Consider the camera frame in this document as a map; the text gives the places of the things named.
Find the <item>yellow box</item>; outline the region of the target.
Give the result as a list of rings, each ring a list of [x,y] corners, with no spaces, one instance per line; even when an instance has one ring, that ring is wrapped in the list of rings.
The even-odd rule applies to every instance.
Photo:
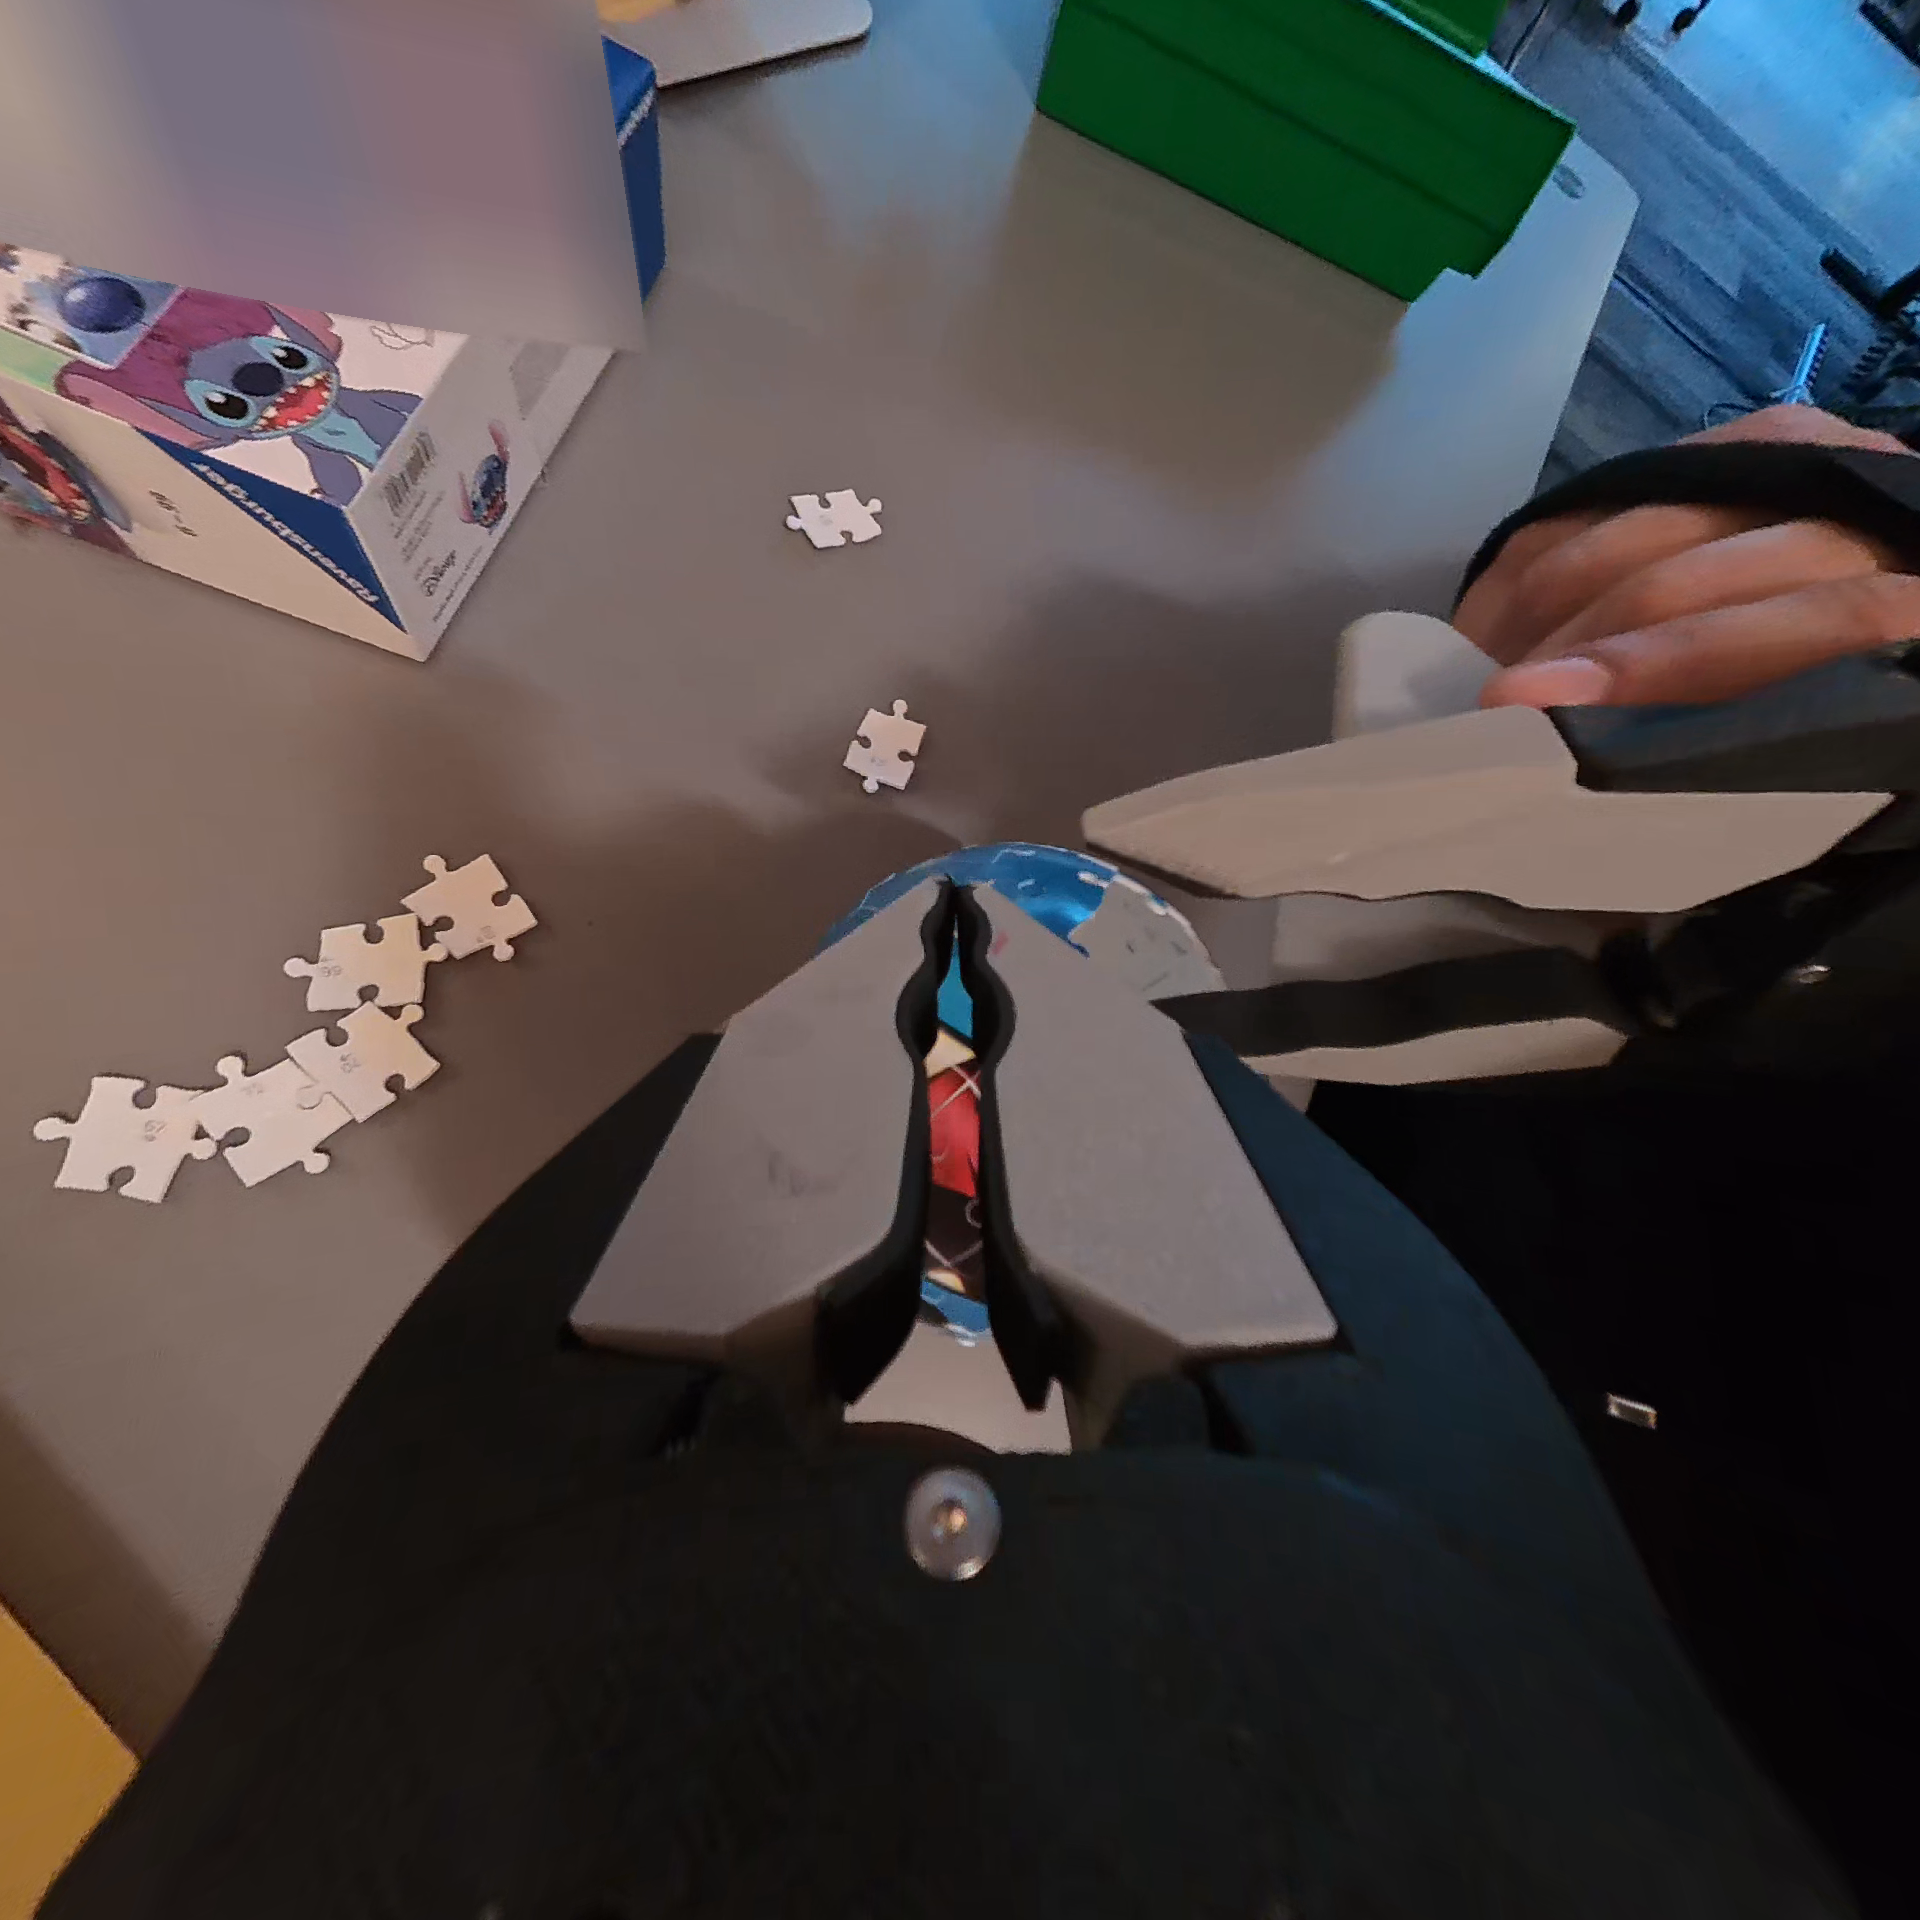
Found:
[[[138,1757],[2,1610],[2,1916],[29,1918]]]

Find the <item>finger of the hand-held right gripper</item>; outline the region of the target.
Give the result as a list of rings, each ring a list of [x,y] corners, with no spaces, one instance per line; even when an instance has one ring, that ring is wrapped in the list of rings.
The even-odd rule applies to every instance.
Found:
[[[1212,902],[1225,985],[1169,996],[1191,1037],[1272,1083],[1437,1086],[1584,1073],[1643,1025],[1603,959],[1641,916],[1488,894]]]
[[[1163,780],[1079,827],[1094,853],[1234,900],[1684,911],[1811,865],[1889,799],[1597,789],[1547,715],[1489,708]]]

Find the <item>green box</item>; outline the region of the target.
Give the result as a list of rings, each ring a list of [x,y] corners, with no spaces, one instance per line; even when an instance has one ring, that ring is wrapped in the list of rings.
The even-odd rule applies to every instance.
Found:
[[[1476,279],[1573,127],[1488,56],[1497,3],[1063,3],[1035,109],[1412,305]]]

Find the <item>blue puzzle ball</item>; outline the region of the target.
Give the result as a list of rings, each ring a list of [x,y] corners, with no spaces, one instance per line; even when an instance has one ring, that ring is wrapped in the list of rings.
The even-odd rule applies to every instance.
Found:
[[[1198,928],[1162,894],[1085,853],[1033,842],[960,849],[870,887],[825,932],[830,949],[924,880],[992,889],[1076,955],[1150,1003],[1225,986]],[[986,1230],[978,1198],[981,1071],[974,1003],[960,961],[947,956],[924,1057],[929,1124],[929,1200],[924,1228],[919,1325],[963,1348],[989,1339]]]

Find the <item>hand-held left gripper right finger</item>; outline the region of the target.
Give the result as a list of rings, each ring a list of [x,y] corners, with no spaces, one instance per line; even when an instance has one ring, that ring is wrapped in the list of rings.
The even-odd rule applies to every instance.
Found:
[[[1145,1380],[1328,1348],[1335,1319],[1167,1004],[1221,985],[1191,928],[1107,884],[1060,937],[956,892],[980,1068],[992,1332],[1020,1400],[1091,1451]]]

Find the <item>person's right hand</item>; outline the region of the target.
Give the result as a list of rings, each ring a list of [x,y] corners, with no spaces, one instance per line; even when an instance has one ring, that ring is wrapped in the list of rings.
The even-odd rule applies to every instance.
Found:
[[[1508,539],[1452,627],[1496,665],[1484,708],[1699,707],[1913,640],[1917,578],[1831,522],[1582,513]]]

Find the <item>blue box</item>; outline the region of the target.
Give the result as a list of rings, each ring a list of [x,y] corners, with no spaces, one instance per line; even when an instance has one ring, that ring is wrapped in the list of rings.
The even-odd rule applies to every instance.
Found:
[[[615,121],[636,281],[640,296],[648,300],[666,264],[658,72],[645,56],[612,36],[601,36],[599,47]]]

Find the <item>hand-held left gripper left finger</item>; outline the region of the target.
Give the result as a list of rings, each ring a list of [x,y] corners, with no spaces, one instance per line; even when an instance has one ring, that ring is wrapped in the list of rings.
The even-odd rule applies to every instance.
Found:
[[[919,1304],[953,911],[924,880],[732,1016],[571,1310],[582,1342],[803,1407],[882,1377]]]

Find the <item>cartoon print puzzle box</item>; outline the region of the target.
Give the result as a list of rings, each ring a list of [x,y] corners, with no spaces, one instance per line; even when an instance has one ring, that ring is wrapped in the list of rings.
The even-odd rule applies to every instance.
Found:
[[[610,361],[4,244],[4,522],[428,660]]]

